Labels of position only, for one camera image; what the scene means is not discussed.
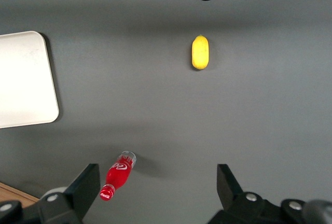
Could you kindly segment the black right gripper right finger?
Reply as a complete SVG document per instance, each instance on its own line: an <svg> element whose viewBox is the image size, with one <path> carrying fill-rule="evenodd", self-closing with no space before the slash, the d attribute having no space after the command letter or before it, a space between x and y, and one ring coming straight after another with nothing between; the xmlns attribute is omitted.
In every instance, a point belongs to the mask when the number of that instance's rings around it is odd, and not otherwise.
<svg viewBox="0 0 332 224"><path fill-rule="evenodd" d="M226 164L217 166L217 194L223 209L209 223L282 223L280 208L256 193L242 190Z"/></svg>

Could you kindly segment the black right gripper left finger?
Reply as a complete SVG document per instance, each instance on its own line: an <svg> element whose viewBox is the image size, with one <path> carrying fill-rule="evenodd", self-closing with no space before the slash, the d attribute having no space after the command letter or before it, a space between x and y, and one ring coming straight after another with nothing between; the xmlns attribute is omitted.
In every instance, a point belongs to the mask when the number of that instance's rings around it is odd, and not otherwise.
<svg viewBox="0 0 332 224"><path fill-rule="evenodd" d="M82 223L100 191L98 164L89 164L64 190L52 190L38 202L41 223Z"/></svg>

